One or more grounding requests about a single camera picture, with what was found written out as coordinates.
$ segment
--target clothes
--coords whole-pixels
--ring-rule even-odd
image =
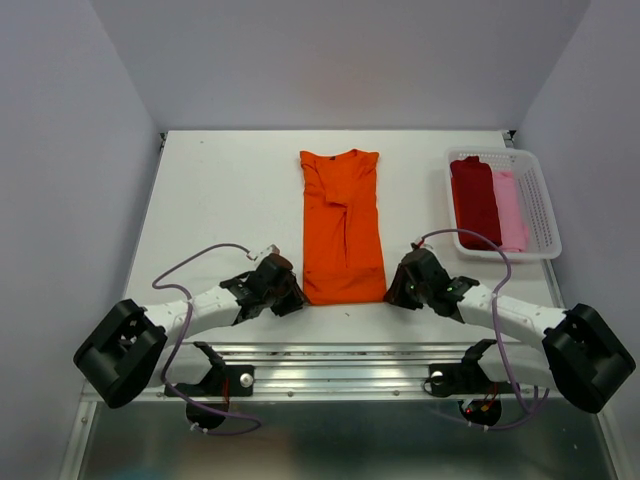
[[[493,193],[498,206],[502,249],[505,252],[524,252],[529,241],[529,229],[522,221],[512,172],[493,172]]]
[[[451,187],[459,228],[484,235],[496,245],[502,245],[500,219],[493,193],[491,167],[479,157],[451,162]],[[470,250],[492,250],[482,240],[460,233],[460,243]]]
[[[300,152],[303,290],[312,305],[381,302],[387,287],[376,208],[378,153]]]

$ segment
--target gray floor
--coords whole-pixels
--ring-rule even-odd
[[[433,413],[454,402],[242,404],[265,427],[242,437],[191,433],[179,402],[98,407],[84,480],[609,479],[595,417],[561,400],[508,432]],[[517,417],[506,406],[504,420]]]

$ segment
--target white table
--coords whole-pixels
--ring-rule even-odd
[[[301,275],[303,176],[299,151],[333,155],[352,148],[380,152],[379,230],[387,284],[409,243],[449,227],[444,152],[453,146],[503,147],[500,132],[472,131],[172,131],[169,132],[133,262],[126,297],[139,305],[178,299],[151,281],[192,253],[217,242],[260,250],[275,243]],[[499,262],[462,259],[451,237],[431,241],[451,275],[487,285],[504,275]],[[248,269],[235,250],[218,250],[177,272],[192,292]],[[505,294],[552,306],[541,262],[514,266]],[[486,330],[385,304],[311,307],[285,318],[264,312],[237,327],[193,339],[233,344],[474,343]]]

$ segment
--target folded orange fabric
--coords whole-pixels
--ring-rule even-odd
[[[376,208],[378,156],[300,152],[303,290],[312,305],[381,302],[387,290]]]

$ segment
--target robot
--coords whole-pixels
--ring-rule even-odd
[[[276,247],[252,258],[254,270],[188,300],[139,306],[127,299],[114,305],[73,358],[107,406],[119,408],[146,387],[167,384],[168,364],[163,368],[161,359],[184,338],[237,325],[267,308],[285,316],[308,304],[291,263]],[[522,384],[556,390],[577,408],[597,413],[636,368],[629,352],[593,308],[583,304],[571,310],[548,308],[496,295],[477,280],[451,278],[426,245],[412,244],[384,301],[411,310],[426,304],[440,316],[492,330],[497,327],[497,307],[502,333],[522,342],[505,346],[496,339],[481,340],[459,362],[430,365],[424,390],[432,396],[483,395],[492,386],[496,393],[518,396],[519,386],[513,381],[517,377]],[[191,383],[169,385],[166,394],[185,399],[251,394],[243,379],[249,378],[253,367],[232,368],[208,344],[194,345],[206,356],[209,371]],[[215,410],[202,412],[194,408],[196,402],[191,403],[187,417],[192,422],[197,419],[213,429],[224,420],[216,418]],[[460,402],[460,409],[466,420],[478,425],[494,425],[499,419],[500,409],[486,408],[486,404]]]

